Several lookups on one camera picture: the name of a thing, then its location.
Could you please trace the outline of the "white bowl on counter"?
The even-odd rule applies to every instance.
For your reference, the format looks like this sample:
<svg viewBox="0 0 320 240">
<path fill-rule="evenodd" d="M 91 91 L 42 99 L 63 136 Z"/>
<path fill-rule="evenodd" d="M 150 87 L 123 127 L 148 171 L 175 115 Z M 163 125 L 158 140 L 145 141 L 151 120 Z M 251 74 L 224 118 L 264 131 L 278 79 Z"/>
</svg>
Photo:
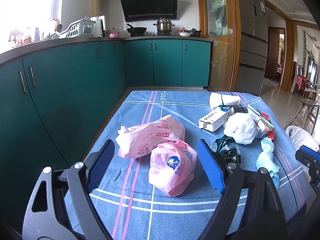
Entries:
<svg viewBox="0 0 320 240">
<path fill-rule="evenodd" d="M 181 37 L 190 37 L 191 36 L 191 33 L 188 33 L 188 32 L 180 32 L 178 33 Z"/>
</svg>

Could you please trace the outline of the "teal lower kitchen cabinets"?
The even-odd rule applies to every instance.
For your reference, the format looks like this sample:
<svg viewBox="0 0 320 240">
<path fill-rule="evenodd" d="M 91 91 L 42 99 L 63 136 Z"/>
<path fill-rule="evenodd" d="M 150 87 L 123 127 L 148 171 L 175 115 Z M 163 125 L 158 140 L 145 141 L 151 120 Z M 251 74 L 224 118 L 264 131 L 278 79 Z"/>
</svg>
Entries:
<svg viewBox="0 0 320 240">
<path fill-rule="evenodd" d="M 43 168 L 69 168 L 88 154 L 128 87 L 199 84 L 211 44 L 179 38 L 73 38 L 1 54 L 1 221 L 22 231 Z"/>
</svg>

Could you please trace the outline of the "wooden stool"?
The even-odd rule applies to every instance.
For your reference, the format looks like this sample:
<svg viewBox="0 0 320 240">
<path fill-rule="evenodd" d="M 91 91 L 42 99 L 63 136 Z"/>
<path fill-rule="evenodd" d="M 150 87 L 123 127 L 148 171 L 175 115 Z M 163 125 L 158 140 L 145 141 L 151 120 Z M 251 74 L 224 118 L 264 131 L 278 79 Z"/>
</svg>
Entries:
<svg viewBox="0 0 320 240">
<path fill-rule="evenodd" d="M 287 124 L 287 127 L 298 126 L 313 134 L 319 117 L 319 102 L 315 99 L 300 99 L 301 106 Z"/>
</svg>

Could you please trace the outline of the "black wok pan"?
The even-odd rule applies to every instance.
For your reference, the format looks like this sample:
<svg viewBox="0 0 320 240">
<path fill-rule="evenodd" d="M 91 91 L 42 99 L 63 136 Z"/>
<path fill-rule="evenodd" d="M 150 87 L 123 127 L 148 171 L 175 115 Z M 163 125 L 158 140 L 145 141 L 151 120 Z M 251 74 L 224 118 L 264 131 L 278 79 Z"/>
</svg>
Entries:
<svg viewBox="0 0 320 240">
<path fill-rule="evenodd" d="M 147 31 L 147 27 L 133 27 L 129 23 L 127 23 L 126 25 L 128 26 L 127 32 L 130 34 L 131 37 L 143 36 Z"/>
</svg>

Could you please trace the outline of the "black range hood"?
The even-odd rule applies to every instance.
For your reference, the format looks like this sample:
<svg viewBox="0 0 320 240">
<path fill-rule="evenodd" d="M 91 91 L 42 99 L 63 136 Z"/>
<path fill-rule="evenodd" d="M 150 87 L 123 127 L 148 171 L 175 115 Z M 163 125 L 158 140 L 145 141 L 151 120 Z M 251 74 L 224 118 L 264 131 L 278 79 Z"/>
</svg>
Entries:
<svg viewBox="0 0 320 240">
<path fill-rule="evenodd" d="M 178 0 L 120 0 L 126 22 L 175 20 Z"/>
</svg>

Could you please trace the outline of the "stainless steel stock pot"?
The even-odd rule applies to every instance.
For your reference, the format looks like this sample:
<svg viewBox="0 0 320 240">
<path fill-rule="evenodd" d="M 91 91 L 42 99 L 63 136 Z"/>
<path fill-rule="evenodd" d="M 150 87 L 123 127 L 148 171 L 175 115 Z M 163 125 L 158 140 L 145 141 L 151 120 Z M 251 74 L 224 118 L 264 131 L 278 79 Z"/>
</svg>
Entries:
<svg viewBox="0 0 320 240">
<path fill-rule="evenodd" d="M 175 24 L 170 19 L 160 18 L 153 24 L 157 28 L 157 34 L 170 35 Z"/>
</svg>

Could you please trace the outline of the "grey multi-door refrigerator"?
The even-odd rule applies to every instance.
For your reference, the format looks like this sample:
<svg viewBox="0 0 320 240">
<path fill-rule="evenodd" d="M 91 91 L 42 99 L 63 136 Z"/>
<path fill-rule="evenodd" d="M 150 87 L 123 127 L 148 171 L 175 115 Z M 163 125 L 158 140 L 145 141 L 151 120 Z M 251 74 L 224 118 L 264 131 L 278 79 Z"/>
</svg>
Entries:
<svg viewBox="0 0 320 240">
<path fill-rule="evenodd" d="M 268 26 L 264 0 L 239 0 L 241 48 L 237 92 L 260 95 L 266 70 Z"/>
</svg>

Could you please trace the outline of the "blue plaid tablecloth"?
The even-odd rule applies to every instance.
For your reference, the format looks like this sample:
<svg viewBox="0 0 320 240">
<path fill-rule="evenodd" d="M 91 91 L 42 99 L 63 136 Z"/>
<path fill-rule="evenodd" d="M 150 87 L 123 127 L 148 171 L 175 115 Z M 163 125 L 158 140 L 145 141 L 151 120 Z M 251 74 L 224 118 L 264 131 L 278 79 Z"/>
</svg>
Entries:
<svg viewBox="0 0 320 240">
<path fill-rule="evenodd" d="M 121 127 L 143 128 L 146 143 L 131 158 L 114 155 L 90 198 L 113 239 L 197 239 L 217 209 L 196 152 L 213 144 L 223 128 L 199 128 L 210 112 L 208 92 L 133 91 L 93 146 L 115 140 Z"/>
</svg>

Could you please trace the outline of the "white bag-lined trash bin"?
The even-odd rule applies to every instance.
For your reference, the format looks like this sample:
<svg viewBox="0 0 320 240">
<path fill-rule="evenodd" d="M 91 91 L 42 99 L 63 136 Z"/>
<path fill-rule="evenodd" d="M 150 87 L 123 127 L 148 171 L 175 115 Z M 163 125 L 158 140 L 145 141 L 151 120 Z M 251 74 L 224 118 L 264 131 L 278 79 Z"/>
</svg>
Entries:
<svg viewBox="0 0 320 240">
<path fill-rule="evenodd" d="M 286 128 L 285 133 L 294 145 L 295 150 L 299 150 L 301 146 L 306 146 L 315 152 L 319 151 L 319 145 L 316 140 L 306 130 L 291 125 Z"/>
</svg>

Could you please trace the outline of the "crumpled white plastic bag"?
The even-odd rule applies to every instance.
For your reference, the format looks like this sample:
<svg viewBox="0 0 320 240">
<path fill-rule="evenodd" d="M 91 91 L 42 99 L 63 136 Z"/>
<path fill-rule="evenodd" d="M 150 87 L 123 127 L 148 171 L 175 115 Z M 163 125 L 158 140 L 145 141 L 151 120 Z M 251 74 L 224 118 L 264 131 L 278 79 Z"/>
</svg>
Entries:
<svg viewBox="0 0 320 240">
<path fill-rule="evenodd" d="M 237 144 L 251 144 L 256 136 L 253 118 L 248 113 L 235 113 L 225 123 L 224 135 L 232 137 Z"/>
</svg>

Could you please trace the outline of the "white blue cardboard box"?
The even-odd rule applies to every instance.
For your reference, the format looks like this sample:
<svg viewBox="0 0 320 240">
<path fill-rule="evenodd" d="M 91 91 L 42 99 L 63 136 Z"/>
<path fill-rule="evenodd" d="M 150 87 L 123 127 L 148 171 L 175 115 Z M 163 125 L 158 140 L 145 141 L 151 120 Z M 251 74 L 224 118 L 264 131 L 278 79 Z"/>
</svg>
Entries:
<svg viewBox="0 0 320 240">
<path fill-rule="evenodd" d="M 198 120 L 199 128 L 215 132 L 234 114 L 234 107 L 219 106 Z"/>
</svg>

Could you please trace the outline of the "light blue cloth wipe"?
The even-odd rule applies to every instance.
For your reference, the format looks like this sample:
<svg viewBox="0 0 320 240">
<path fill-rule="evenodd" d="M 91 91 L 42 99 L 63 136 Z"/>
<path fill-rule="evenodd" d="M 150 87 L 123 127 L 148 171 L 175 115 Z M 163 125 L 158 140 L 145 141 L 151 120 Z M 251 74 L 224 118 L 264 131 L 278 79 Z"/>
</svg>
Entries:
<svg viewBox="0 0 320 240">
<path fill-rule="evenodd" d="M 258 155 L 257 161 L 256 161 L 256 167 L 259 168 L 266 168 L 268 170 L 268 173 L 276 187 L 276 189 L 279 189 L 279 175 L 278 172 L 280 170 L 280 167 L 276 165 L 273 161 L 274 158 L 274 143 L 271 138 L 264 137 L 261 141 L 261 148 L 262 152 Z"/>
</svg>

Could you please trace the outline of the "dark green foil wrapper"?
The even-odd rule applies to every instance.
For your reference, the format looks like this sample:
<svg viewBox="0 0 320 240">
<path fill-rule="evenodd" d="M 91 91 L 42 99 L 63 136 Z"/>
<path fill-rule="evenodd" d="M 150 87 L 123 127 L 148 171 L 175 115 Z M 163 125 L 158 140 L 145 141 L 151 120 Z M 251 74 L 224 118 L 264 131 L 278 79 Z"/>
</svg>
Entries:
<svg viewBox="0 0 320 240">
<path fill-rule="evenodd" d="M 210 149 L 214 153 L 220 154 L 227 163 L 235 163 L 240 166 L 241 152 L 233 137 L 224 135 L 223 137 L 216 139 L 210 146 Z"/>
</svg>

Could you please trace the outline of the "small black lidded pot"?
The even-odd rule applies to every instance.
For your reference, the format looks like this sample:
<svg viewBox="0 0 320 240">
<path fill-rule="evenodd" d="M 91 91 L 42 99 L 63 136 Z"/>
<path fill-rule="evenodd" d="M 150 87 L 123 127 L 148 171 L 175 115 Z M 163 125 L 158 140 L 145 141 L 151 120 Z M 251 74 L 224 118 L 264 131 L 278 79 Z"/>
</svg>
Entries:
<svg viewBox="0 0 320 240">
<path fill-rule="evenodd" d="M 192 28 L 190 30 L 187 31 L 187 33 L 189 33 L 191 35 L 191 37 L 201 37 L 201 30 L 197 30 L 195 28 Z"/>
</svg>

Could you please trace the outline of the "red white snack wrapper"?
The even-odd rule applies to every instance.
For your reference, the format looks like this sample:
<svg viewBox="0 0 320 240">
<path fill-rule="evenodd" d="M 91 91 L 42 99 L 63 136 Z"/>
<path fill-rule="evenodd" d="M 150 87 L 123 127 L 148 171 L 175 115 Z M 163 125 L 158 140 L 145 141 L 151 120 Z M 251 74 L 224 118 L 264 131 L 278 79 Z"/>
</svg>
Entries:
<svg viewBox="0 0 320 240">
<path fill-rule="evenodd" d="M 271 124 L 269 116 L 251 105 L 247 105 L 247 110 L 256 126 L 257 133 L 255 137 L 258 139 L 268 137 L 271 140 L 274 140 L 274 126 Z"/>
</svg>

